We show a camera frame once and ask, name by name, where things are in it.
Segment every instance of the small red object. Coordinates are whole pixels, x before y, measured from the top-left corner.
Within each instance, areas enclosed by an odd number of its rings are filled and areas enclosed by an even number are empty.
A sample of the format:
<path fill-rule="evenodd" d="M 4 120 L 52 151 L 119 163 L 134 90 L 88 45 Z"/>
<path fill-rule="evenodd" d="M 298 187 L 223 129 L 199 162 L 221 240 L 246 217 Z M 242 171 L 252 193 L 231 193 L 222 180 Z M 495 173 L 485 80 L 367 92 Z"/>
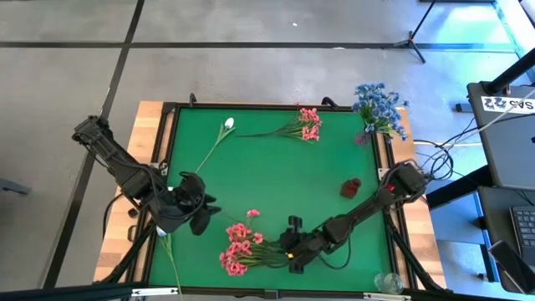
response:
<path fill-rule="evenodd" d="M 340 196 L 347 197 L 348 199 L 354 198 L 357 191 L 360 188 L 360 180 L 357 178 L 347 180 L 342 184 L 342 189 L 340 190 Z"/>

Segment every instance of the sticker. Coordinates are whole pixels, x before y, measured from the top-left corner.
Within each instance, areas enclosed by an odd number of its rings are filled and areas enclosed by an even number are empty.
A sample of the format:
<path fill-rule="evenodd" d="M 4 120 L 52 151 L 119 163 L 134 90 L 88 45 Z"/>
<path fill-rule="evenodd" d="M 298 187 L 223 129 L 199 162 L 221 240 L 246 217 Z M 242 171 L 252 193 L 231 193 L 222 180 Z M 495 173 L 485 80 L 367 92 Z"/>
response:
<path fill-rule="evenodd" d="M 509 113 L 516 114 L 531 114 L 535 113 L 535 99 L 525 99 L 523 103 L 520 103 L 521 98 L 512 97 L 492 97 L 482 96 L 481 102 L 483 103 L 483 109 L 489 112 L 505 112 L 511 109 L 514 105 L 516 108 L 509 111 Z"/>

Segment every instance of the green table surface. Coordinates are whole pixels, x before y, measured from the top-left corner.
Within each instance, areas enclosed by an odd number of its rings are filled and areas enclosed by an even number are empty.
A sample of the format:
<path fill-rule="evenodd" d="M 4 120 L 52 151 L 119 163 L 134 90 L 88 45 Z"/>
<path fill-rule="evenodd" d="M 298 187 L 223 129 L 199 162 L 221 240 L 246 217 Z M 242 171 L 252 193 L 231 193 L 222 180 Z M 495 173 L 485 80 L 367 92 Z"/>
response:
<path fill-rule="evenodd" d="M 205 288 L 262 288 L 323 291 L 374 292 L 374 276 L 390 272 L 385 225 L 380 213 L 358 225 L 351 235 L 352 255 L 342 270 L 327 268 L 318 258 L 305 267 L 304 274 L 288 268 L 251 268 L 243 277 L 230 277 L 221 267 L 219 254 L 229 245 L 225 229 L 245 221 L 246 212 L 257 209 L 261 216 L 252 230 L 272 240 L 288 227 L 288 216 L 303 219 L 309 231 L 328 217 L 346 213 L 372 196 L 378 187 L 371 143 L 358 147 L 355 135 L 363 129 L 359 115 L 321 112 L 320 140 L 308 143 L 286 137 L 237 137 L 269 132 L 286 124 L 295 111 L 181 109 L 172 152 L 168 185 L 178 186 L 180 171 L 194 171 L 213 146 L 220 125 L 229 117 L 236 130 L 212 153 L 199 175 L 206 193 L 217 197 L 222 213 L 211 218 L 199 237 L 188 226 L 172 235 L 173 256 L 181 286 Z M 348 179 L 362 181 L 357 197 L 339 195 Z M 342 265 L 347 246 L 326 256 L 333 265 Z M 166 252 L 156 243 L 150 285 L 176 285 Z"/>

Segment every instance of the wooden table frame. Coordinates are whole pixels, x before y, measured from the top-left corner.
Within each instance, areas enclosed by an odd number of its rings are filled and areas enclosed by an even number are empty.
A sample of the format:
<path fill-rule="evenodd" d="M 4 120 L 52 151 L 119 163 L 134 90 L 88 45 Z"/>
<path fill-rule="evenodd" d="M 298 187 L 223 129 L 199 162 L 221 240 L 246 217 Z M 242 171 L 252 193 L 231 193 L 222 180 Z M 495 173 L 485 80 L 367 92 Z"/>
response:
<path fill-rule="evenodd" d="M 212 104 L 212 105 L 237 105 L 237 104 Z M 175 103 L 163 103 L 156 101 L 141 101 L 135 118 L 134 128 L 130 136 L 127 151 L 140 163 L 158 163 L 167 158 L 167 150 L 169 137 L 174 136 L 173 128 L 173 109 Z M 289 107 L 294 105 L 271 105 L 276 107 Z M 378 135 L 374 140 L 374 147 L 379 158 L 376 158 L 378 167 L 392 166 L 395 161 L 403 161 L 407 159 L 415 159 L 415 148 L 412 141 L 412 135 L 408 122 L 407 112 L 404 108 L 400 108 L 399 112 L 402 116 L 400 122 L 407 130 L 409 138 L 407 141 L 401 141 L 399 137 L 395 137 L 391 145 L 385 144 L 381 135 Z M 145 214 L 139 215 L 135 218 L 128 216 L 128 211 L 132 205 L 124 198 L 120 198 L 110 211 L 110 219 L 104 236 L 104 241 L 97 262 L 97 268 L 94 274 L 94 280 L 100 280 L 106 277 L 126 254 L 131 246 L 131 238 L 128 237 L 133 229 L 135 235 L 139 235 L 141 227 L 148 218 Z M 420 199 L 412 204 L 404 206 L 403 210 L 392 215 L 395 224 L 400 229 L 402 237 L 408 237 L 410 248 L 416 255 L 424 269 L 431 275 L 433 280 L 446 287 L 446 280 L 442 271 L 438 248 L 436 246 L 435 235 L 431 223 L 431 216 L 428 206 Z M 147 241 L 141 249 L 135 260 L 135 267 L 130 267 L 121 278 L 121 282 L 127 281 L 142 281 L 147 278 L 143 275 L 144 266 L 151 258 L 147 257 L 147 251 L 150 251 L 148 246 L 154 241 Z M 389 247 L 394 247 L 392 241 L 389 242 Z M 421 283 L 417 281 L 415 275 L 411 272 L 410 266 L 405 261 L 403 254 L 395 246 L 395 263 L 392 264 L 392 270 L 398 272 L 405 281 L 405 286 L 412 288 L 423 288 Z"/>

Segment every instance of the clear plastic cup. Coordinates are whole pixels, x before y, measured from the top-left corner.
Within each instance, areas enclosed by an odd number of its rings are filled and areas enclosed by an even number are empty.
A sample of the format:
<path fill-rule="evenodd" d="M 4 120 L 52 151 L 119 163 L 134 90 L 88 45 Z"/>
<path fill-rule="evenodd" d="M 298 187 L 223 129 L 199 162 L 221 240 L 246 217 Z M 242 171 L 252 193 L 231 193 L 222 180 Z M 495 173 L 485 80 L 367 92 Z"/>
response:
<path fill-rule="evenodd" d="M 381 293 L 400 294 L 405 287 L 400 275 L 396 273 L 378 273 L 374 282 Z"/>

